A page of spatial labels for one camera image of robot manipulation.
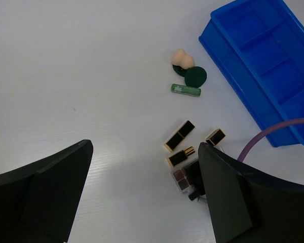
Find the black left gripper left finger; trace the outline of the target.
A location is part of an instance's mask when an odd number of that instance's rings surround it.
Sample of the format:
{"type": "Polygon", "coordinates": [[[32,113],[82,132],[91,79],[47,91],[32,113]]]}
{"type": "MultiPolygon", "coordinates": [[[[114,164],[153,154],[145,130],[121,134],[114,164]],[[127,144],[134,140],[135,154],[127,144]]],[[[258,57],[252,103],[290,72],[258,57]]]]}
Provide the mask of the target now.
{"type": "Polygon", "coordinates": [[[68,242],[92,155],[82,140],[0,174],[0,242],[68,242]]]}

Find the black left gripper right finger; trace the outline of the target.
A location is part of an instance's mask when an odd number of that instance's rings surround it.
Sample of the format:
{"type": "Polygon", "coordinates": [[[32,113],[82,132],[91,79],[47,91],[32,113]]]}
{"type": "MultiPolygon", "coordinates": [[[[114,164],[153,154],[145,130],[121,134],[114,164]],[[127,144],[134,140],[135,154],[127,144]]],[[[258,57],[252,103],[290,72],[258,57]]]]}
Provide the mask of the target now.
{"type": "Polygon", "coordinates": [[[304,185],[237,161],[215,147],[198,149],[217,242],[304,242],[304,185]]]}

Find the black square compact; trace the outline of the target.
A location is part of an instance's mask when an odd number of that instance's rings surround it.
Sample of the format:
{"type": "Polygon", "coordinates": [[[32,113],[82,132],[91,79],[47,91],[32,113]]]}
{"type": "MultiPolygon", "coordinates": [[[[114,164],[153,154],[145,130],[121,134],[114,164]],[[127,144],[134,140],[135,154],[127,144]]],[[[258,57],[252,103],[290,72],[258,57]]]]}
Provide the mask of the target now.
{"type": "Polygon", "coordinates": [[[205,195],[205,187],[203,183],[199,160],[196,160],[191,164],[185,166],[184,171],[188,183],[194,188],[194,192],[197,192],[201,196],[205,195]]]}

